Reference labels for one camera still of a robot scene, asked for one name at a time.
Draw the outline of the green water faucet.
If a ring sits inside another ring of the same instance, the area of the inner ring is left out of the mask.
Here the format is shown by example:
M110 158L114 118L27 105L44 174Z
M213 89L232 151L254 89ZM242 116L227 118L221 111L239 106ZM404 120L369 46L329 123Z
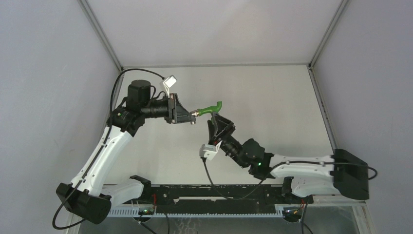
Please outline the green water faucet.
M223 105L222 101L218 101L216 105L198 109L197 110L198 116L202 116L205 114L219 113L219 111L222 108L222 105Z

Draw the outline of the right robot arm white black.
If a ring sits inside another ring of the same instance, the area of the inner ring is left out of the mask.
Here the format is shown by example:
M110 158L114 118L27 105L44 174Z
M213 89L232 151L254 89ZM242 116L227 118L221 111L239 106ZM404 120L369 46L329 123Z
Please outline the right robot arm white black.
M241 144L232 136L235 124L218 113L212 113L207 123L209 140L201 157L211 160L222 150L261 182L269 178L290 178L281 190L282 198L288 203L309 195L341 194L354 200L370 198L371 167L344 149L335 149L327 156L283 156L266 152L252 138Z

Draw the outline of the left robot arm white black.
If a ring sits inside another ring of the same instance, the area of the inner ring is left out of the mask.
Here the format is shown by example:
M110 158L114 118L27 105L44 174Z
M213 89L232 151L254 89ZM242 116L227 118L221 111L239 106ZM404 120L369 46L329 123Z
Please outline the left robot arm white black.
M109 171L121 151L148 118L163 118L168 124L195 123L196 119L179 102L170 88L177 82L169 76L161 82L161 99L154 96L155 88L147 80L134 80L127 96L111 112L104 133L80 172L70 183L61 183L56 194L65 209L93 224L101 223L110 210L132 199L140 203L151 200L150 181L131 176L125 183L104 186Z

